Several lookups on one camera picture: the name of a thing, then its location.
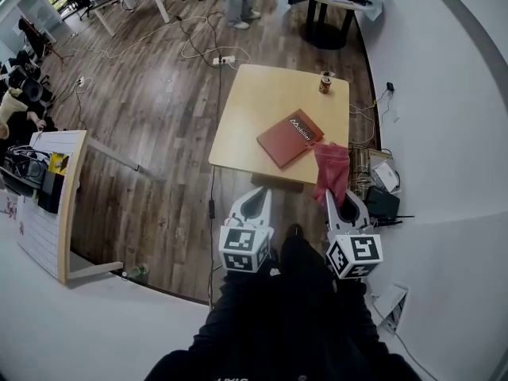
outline wooden floor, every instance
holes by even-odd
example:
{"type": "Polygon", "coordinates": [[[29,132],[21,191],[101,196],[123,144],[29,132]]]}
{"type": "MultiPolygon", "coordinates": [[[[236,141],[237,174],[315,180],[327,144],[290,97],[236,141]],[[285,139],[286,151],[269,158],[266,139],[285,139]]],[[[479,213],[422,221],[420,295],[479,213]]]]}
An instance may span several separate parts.
{"type": "MultiPolygon", "coordinates": [[[[168,11],[188,18],[222,10],[221,0],[167,0],[168,11]]],[[[278,0],[256,0],[263,18],[247,31],[230,29],[225,19],[212,16],[217,24],[220,46],[241,46],[254,64],[287,67],[319,73],[334,71],[351,87],[351,103],[360,108],[371,105],[367,64],[352,24],[347,46],[340,51],[321,51],[303,41],[298,28],[306,20],[307,4],[291,9],[278,0]]],[[[344,12],[329,8],[327,21],[339,25],[344,12]]],[[[83,30],[59,45],[66,58],[63,68],[54,56],[44,62],[43,71],[52,77],[52,89],[63,92],[52,116],[60,129],[83,129],[79,122],[75,94],[69,89],[85,74],[93,80],[79,96],[81,118],[91,135],[121,154],[138,162],[150,173],[142,174],[121,166],[90,150],[80,177],[72,236],[72,248],[95,263],[125,262],[129,270],[147,263],[147,283],[187,297],[207,300],[210,272],[211,167],[208,155],[215,134],[218,70],[207,67],[201,58],[186,60],[180,55],[187,36],[179,25],[167,27],[143,40],[116,59],[89,51],[106,50],[111,56],[122,52],[143,36],[163,26],[153,0],[138,0],[134,13],[110,6],[105,16],[117,30],[111,38],[93,14],[77,20],[83,30]]],[[[183,27],[195,32],[203,20],[185,21],[183,27]]],[[[210,28],[194,44],[204,51],[214,46],[210,28]]],[[[194,55],[189,46],[186,55],[194,55]]],[[[222,55],[243,57],[241,51],[223,49],[222,55]]],[[[207,58],[211,61],[214,54],[207,58]]],[[[235,71],[222,72],[221,110],[228,97],[235,71]]],[[[372,134],[371,122],[351,116],[350,140],[364,141],[372,134]]],[[[214,186],[217,220],[214,222],[214,250],[218,230],[236,198],[252,189],[251,176],[218,168],[214,186]]],[[[286,227],[299,222],[309,242],[322,251],[325,213],[312,200],[312,187],[302,194],[275,190],[272,209],[275,244],[286,227]]],[[[214,278],[215,296],[224,275],[214,278]]]]}

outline wooden table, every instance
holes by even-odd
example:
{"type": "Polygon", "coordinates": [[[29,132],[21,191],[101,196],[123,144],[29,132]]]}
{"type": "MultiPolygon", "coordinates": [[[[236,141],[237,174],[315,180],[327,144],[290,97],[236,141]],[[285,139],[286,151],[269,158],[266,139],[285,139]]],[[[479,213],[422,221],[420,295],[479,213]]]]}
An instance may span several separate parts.
{"type": "Polygon", "coordinates": [[[138,171],[132,160],[111,151],[93,139],[87,131],[34,133],[30,146],[42,152],[60,152],[69,156],[57,214],[50,214],[32,198],[20,196],[17,203],[19,220],[18,244],[46,271],[61,283],[69,279],[100,274],[123,268],[120,261],[94,265],[71,271],[71,231],[79,175],[88,147],[95,148],[116,161],[138,171]]]}
{"type": "Polygon", "coordinates": [[[302,109],[325,133],[321,142],[348,146],[349,84],[332,79],[328,94],[319,92],[321,76],[277,67],[241,65],[229,93],[210,153],[218,167],[299,183],[316,183],[318,166],[308,151],[280,169],[256,138],[302,109]]]}

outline white device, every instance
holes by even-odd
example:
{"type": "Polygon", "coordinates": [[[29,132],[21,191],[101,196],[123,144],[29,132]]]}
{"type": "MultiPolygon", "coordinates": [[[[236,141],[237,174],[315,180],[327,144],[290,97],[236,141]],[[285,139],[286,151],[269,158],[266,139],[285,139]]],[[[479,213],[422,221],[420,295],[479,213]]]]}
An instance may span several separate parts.
{"type": "Polygon", "coordinates": [[[338,279],[366,277],[383,262],[381,237],[374,234],[367,207],[349,189],[343,205],[344,214],[348,216],[342,214],[329,189],[325,199],[330,244],[326,256],[333,272],[338,279]]]}
{"type": "Polygon", "coordinates": [[[233,203],[221,226],[219,254],[229,271],[257,272],[270,252],[271,190],[259,187],[233,203]]]}
{"type": "MultiPolygon", "coordinates": [[[[222,57],[222,65],[234,64],[234,63],[235,63],[235,55],[223,56],[222,57]]],[[[214,58],[214,65],[216,67],[219,66],[219,58],[218,57],[214,58]]]]}

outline can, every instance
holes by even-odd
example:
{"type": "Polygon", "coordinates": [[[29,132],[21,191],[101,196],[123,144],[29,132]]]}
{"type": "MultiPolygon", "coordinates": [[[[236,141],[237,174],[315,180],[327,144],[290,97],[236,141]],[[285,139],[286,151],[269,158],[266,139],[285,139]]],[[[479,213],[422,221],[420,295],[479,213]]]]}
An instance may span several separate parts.
{"type": "Polygon", "coordinates": [[[323,76],[321,78],[321,83],[319,84],[319,91],[323,94],[327,94],[330,90],[331,84],[332,80],[328,76],[323,76]]]}

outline table leg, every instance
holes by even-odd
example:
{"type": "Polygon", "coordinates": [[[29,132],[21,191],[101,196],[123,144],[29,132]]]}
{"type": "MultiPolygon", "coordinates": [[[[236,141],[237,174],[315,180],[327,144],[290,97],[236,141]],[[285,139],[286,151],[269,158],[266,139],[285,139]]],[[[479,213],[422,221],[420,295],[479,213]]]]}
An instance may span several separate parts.
{"type": "Polygon", "coordinates": [[[102,152],[102,154],[104,154],[105,156],[108,156],[109,158],[113,158],[114,160],[118,161],[120,164],[124,164],[126,167],[133,169],[134,171],[140,170],[139,164],[136,164],[134,161],[130,160],[129,158],[121,156],[117,152],[113,151],[111,148],[108,148],[104,144],[99,143],[97,140],[95,140],[92,137],[88,137],[88,145],[90,145],[92,148],[95,148],[97,151],[102,152]]]}
{"type": "Polygon", "coordinates": [[[346,16],[344,17],[344,22],[342,23],[341,34],[340,34],[340,41],[344,45],[346,45],[346,40],[348,39],[349,27],[351,25],[351,21],[352,21],[352,18],[354,15],[355,15],[355,12],[353,10],[348,10],[346,13],[346,16]]]}
{"type": "Polygon", "coordinates": [[[162,15],[162,18],[164,19],[164,22],[167,24],[169,22],[169,16],[167,15],[166,8],[164,7],[164,3],[162,3],[162,0],[155,0],[157,7],[159,7],[160,14],[162,15]]]}
{"type": "Polygon", "coordinates": [[[83,278],[85,276],[105,274],[110,271],[121,270],[124,267],[124,263],[117,261],[115,263],[107,263],[101,265],[92,265],[91,267],[84,268],[82,270],[69,272],[69,279],[83,278]]]}
{"type": "Polygon", "coordinates": [[[309,0],[309,8],[307,9],[307,22],[306,22],[306,38],[311,39],[314,30],[314,16],[316,15],[316,1],[309,0]]]}
{"type": "Polygon", "coordinates": [[[325,24],[326,18],[326,9],[328,8],[328,4],[321,3],[321,7],[319,8],[319,17],[317,18],[316,24],[316,34],[321,34],[323,30],[323,25],[325,24]]]}
{"type": "Polygon", "coordinates": [[[112,37],[114,37],[116,35],[116,33],[114,32],[114,30],[110,27],[110,25],[108,24],[108,22],[106,21],[106,19],[104,18],[104,16],[101,14],[100,12],[100,9],[96,9],[94,10],[94,13],[95,15],[97,16],[97,18],[101,21],[102,25],[104,25],[104,27],[106,28],[107,32],[110,33],[110,35],[112,37]]]}

